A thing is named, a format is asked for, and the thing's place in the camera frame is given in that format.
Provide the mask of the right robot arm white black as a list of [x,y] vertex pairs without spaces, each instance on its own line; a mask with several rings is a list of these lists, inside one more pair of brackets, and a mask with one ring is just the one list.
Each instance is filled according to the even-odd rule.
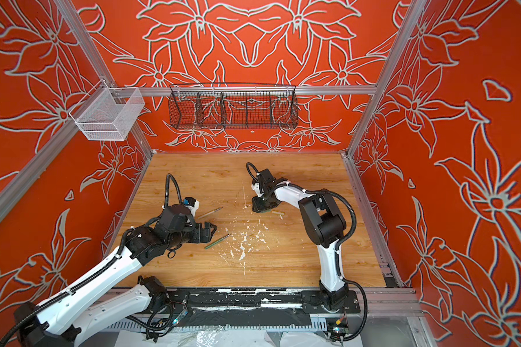
[[272,211],[283,202],[300,211],[305,232],[318,250],[321,305],[330,312],[341,309],[349,294],[340,244],[347,222],[335,201],[336,195],[327,189],[308,190],[285,178],[277,179],[268,169],[249,174],[255,192],[253,212]]

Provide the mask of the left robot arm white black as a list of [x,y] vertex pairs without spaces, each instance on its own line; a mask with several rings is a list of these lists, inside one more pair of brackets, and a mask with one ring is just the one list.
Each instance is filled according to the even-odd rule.
[[120,245],[73,284],[39,304],[24,303],[15,325],[0,341],[16,336],[22,346],[79,346],[104,328],[141,312],[173,310],[166,287],[154,276],[105,302],[99,299],[126,277],[163,255],[174,257],[183,244],[208,244],[217,226],[195,221],[196,206],[176,204],[145,224],[129,228]]

